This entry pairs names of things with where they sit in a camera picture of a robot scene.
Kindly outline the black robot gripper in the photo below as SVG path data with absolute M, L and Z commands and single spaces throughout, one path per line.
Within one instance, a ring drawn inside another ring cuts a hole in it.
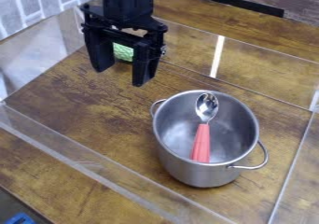
M 125 19 L 118 13 L 114 16 L 103 14 L 103 7 L 90 4 L 82 6 L 82 12 L 85 42 L 95 71 L 101 73 L 115 64 L 114 43 L 137 44 L 133 85 L 141 87 L 157 74 L 161 50 L 151 45 L 163 45 L 167 26 L 153 18 L 153 12 Z

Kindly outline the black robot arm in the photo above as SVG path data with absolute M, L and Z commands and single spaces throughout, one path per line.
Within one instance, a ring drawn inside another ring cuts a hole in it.
M 83 4 L 85 43 L 94 69 L 103 72 L 115 64 L 114 44 L 134 50 L 133 85 L 154 78 L 165 52 L 166 24 L 153 18 L 154 0 L 103 0 Z

